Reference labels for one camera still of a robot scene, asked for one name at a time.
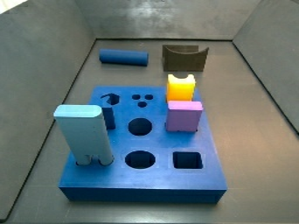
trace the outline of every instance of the yellow block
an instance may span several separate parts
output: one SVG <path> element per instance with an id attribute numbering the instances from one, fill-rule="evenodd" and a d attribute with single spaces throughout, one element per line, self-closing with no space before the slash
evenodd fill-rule
<path id="1" fill-rule="evenodd" d="M 193 100 L 193 93 L 195 89 L 194 75 L 189 74 L 189 77 L 179 79 L 169 74 L 167 82 L 167 101 L 187 101 Z"/>

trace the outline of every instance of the blue cylinder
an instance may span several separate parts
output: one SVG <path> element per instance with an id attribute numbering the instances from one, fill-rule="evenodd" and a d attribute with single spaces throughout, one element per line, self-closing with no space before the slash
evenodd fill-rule
<path id="1" fill-rule="evenodd" d="M 102 63 L 125 64 L 146 67 L 149 63 L 149 52 L 101 49 L 99 60 Z"/>

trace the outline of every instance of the dark brown arch block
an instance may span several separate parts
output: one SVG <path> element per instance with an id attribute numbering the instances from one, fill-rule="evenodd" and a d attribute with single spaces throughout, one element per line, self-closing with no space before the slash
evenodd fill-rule
<path id="1" fill-rule="evenodd" d="M 163 45 L 163 70 L 202 72 L 210 48 L 198 45 Z"/>

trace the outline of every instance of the foam block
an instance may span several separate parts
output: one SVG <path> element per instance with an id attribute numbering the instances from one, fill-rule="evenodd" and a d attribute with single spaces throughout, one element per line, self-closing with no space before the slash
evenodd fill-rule
<path id="1" fill-rule="evenodd" d="M 199 101 L 169 101 L 166 129 L 169 131 L 197 131 L 202 111 Z"/>
<path id="2" fill-rule="evenodd" d="M 146 67 L 149 63 L 149 52 L 101 49 L 99 60 L 102 63 L 125 64 Z"/>
<path id="3" fill-rule="evenodd" d="M 98 155 L 103 165 L 114 161 L 102 108 L 97 105 L 60 105 L 54 113 L 78 165 Z"/>
<path id="4" fill-rule="evenodd" d="M 167 101 L 191 101 L 194 89 L 195 79 L 193 74 L 189 74 L 185 79 L 179 79 L 173 74 L 169 74 Z"/>
<path id="5" fill-rule="evenodd" d="M 210 48 L 198 45 L 163 45 L 165 71 L 203 71 Z"/>

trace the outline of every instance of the shape sorter board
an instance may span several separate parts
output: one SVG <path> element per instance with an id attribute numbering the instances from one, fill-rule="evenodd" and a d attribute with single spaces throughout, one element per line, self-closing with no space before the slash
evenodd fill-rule
<path id="1" fill-rule="evenodd" d="M 119 101 L 101 98 L 118 95 Z M 59 187 L 70 200 L 218 203 L 227 182 L 203 110 L 197 132 L 167 132 L 165 87 L 95 87 L 89 104 L 113 102 L 117 128 L 107 131 L 114 163 L 70 153 Z M 198 89 L 194 101 L 201 101 Z"/>

